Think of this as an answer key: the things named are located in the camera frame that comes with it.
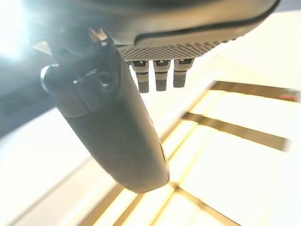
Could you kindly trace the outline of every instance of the perforated panel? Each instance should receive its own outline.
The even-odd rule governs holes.
[[[219,45],[220,42],[186,43],[184,45],[166,45],[160,47],[136,48],[133,46],[119,47],[118,50],[125,61],[133,60],[171,60],[196,58],[204,55]]]

